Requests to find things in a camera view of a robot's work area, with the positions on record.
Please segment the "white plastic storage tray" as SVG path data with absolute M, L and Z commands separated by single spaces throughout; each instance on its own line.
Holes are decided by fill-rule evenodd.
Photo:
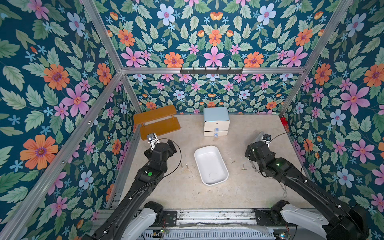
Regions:
M 194 157 L 201 180 L 206 186 L 221 184 L 229 178 L 229 171 L 216 146 L 199 148 Z

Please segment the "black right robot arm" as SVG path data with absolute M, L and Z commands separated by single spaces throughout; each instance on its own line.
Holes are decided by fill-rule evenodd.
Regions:
M 260 141 L 248 145 L 245 157 L 256 162 L 264 177 L 270 177 L 294 190 L 318 213 L 280 200 L 271 208 L 275 224 L 294 224 L 326 240 L 365 240 L 369 236 L 367 212 L 361 206 L 350 207 L 311 182 L 284 158 L 276 158 L 269 146 Z

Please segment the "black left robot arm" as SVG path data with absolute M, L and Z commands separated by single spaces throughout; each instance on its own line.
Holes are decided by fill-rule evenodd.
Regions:
M 83 240 L 136 240 L 153 224 L 163 221 L 164 207 L 154 201 L 144 202 L 164 179 L 168 171 L 168 159 L 180 147 L 172 140 L 154 141 L 154 147 L 145 151 L 149 161 L 141 167 L 130 190 L 108 219 L 93 234 Z

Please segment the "orange wooden shelf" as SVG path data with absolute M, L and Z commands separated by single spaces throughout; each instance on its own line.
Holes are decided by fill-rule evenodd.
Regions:
M 174 105 L 162 107 L 134 115 L 134 123 L 140 126 L 141 139 L 147 139 L 147 135 L 156 134 L 162 136 L 181 129 Z

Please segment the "red strawberry toy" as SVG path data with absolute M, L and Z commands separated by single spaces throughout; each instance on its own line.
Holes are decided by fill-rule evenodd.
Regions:
M 281 118 L 281 122 L 282 122 L 283 126 L 287 126 L 288 125 L 288 121 L 287 121 L 287 119 L 285 117 Z

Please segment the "grey-blue drawer cabinet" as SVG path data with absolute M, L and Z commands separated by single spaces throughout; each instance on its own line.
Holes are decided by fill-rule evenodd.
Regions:
M 221 137 L 229 132 L 230 118 L 225 107 L 204 108 L 204 136 Z

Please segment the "black hook rail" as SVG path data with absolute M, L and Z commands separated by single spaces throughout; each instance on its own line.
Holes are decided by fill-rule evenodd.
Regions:
M 243 68 L 181 68 L 180 74 L 190 74 L 190 75 L 231 75 L 231 74 L 242 74 L 244 71 Z

